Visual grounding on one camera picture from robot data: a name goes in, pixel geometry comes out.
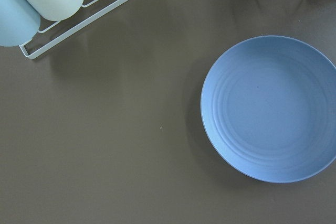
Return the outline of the light blue cup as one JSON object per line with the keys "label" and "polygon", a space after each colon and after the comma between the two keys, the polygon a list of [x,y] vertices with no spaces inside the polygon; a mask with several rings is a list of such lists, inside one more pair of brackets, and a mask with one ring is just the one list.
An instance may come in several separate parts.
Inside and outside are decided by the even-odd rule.
{"label": "light blue cup", "polygon": [[31,40],[40,27],[40,15],[26,0],[1,0],[1,46]]}

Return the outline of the blue round plate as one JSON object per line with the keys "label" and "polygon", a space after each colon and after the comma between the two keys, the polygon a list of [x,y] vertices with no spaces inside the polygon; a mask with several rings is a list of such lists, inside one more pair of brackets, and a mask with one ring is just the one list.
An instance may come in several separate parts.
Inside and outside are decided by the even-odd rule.
{"label": "blue round plate", "polygon": [[305,180],[335,160],[335,65],[294,38],[244,40],[210,68],[201,117],[236,170],[270,183]]}

